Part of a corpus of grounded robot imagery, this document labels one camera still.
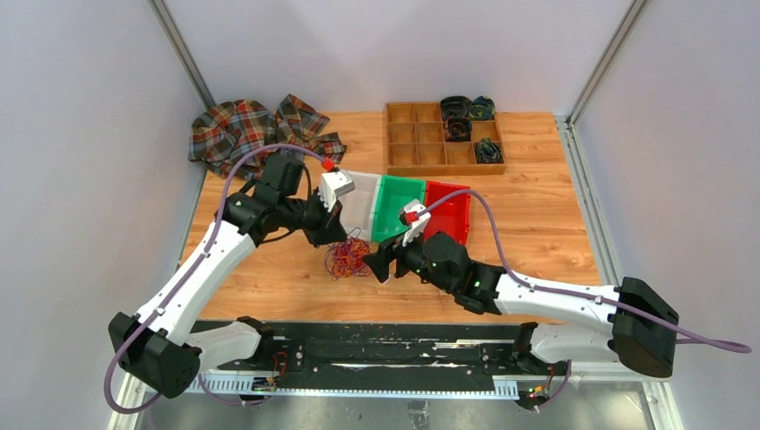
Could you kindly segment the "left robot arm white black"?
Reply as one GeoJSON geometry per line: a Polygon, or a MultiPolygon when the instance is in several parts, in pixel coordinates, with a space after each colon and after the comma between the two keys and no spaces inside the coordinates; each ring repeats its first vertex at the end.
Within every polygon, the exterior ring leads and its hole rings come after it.
{"type": "Polygon", "coordinates": [[[270,155],[258,181],[225,196],[202,242],[170,281],[134,314],[116,314],[108,325],[115,356],[104,392],[113,409],[125,412],[111,395],[116,368],[173,399],[199,374],[242,359],[263,370],[274,359],[271,331],[240,317],[209,331],[192,329],[223,281],[265,238],[280,228],[302,231],[313,246],[346,239],[340,197],[355,188],[350,174],[326,159],[318,187],[305,200],[294,198],[305,165],[282,153],[270,155]]]}

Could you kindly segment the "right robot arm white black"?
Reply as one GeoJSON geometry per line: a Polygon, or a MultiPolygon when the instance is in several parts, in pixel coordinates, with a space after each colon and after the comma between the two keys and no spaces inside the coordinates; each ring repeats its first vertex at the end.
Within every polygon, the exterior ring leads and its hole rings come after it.
{"type": "Polygon", "coordinates": [[[565,361],[619,363],[660,379],[673,374],[678,313],[641,279],[601,287],[537,279],[471,259],[444,232],[388,238],[363,261],[381,282],[412,273],[474,314],[549,318],[524,324],[512,349],[514,365],[526,374],[565,361]]]}

